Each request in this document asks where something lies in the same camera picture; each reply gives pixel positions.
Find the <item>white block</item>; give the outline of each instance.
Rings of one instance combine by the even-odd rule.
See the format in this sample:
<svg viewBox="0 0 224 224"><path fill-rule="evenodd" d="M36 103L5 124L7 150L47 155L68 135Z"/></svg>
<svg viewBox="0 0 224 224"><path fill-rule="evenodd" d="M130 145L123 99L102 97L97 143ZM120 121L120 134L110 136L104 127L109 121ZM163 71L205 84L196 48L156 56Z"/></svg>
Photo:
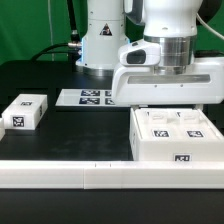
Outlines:
<svg viewBox="0 0 224 224"><path fill-rule="evenodd" d="M132 109L129 137L136 161L224 161L224 137L200 110Z"/></svg>
<svg viewBox="0 0 224 224"><path fill-rule="evenodd" d="M5 135L4 121L2 118L0 118L0 141L2 140L4 135Z"/></svg>
<svg viewBox="0 0 224 224"><path fill-rule="evenodd" d="M5 129L34 130L47 110L47 95L20 94L2 113Z"/></svg>

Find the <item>green backdrop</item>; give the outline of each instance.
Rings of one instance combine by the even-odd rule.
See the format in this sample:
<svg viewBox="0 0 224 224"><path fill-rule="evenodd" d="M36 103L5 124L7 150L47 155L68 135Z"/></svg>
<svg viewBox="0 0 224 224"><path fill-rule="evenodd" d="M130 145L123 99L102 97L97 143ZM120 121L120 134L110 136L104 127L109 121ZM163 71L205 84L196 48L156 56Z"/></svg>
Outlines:
<svg viewBox="0 0 224 224"><path fill-rule="evenodd" d="M87 3L86 0L73 0L73 3L78 30L83 36L87 27ZM224 4L209 24L224 34ZM129 21L126 30L132 40L142 37L143 28ZM68 42L69 39L66 0L0 0L0 64L9 60L30 59L52 43ZM197 49L224 51L224 41L199 27ZM41 59L52 60L51 56L43 56ZM55 60L66 60L66 55L56 56Z"/></svg>

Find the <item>black table surface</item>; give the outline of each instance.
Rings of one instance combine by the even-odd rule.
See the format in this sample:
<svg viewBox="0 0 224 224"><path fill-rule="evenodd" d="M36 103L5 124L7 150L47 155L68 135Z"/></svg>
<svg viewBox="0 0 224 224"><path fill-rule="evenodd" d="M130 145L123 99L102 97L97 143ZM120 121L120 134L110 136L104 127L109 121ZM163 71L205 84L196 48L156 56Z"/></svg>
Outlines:
<svg viewBox="0 0 224 224"><path fill-rule="evenodd" d="M72 72L67 62L11 61L0 66L0 113L20 94L47 94L35 131L7 130L0 160L132 160L129 109L57 108L64 89L111 89L111 77ZM207 108L222 131L223 104ZM223 224L224 190L1 189L0 224Z"/></svg>

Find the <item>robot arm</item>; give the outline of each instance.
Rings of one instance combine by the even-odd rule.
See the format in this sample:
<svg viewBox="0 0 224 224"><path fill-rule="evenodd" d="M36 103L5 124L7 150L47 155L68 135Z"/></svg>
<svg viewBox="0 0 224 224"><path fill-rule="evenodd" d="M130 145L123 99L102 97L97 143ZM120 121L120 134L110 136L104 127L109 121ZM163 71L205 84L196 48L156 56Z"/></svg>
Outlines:
<svg viewBox="0 0 224 224"><path fill-rule="evenodd" d="M125 0L125 13L126 16L135 24L143 25L144 17L144 0Z"/></svg>
<svg viewBox="0 0 224 224"><path fill-rule="evenodd" d="M223 59L194 59L202 1L128 1L127 15L145 22L144 39L137 47L130 44L119 50L112 83L117 105L211 104L224 99ZM144 54L157 60L144 61ZM139 63L128 60L132 55Z"/></svg>

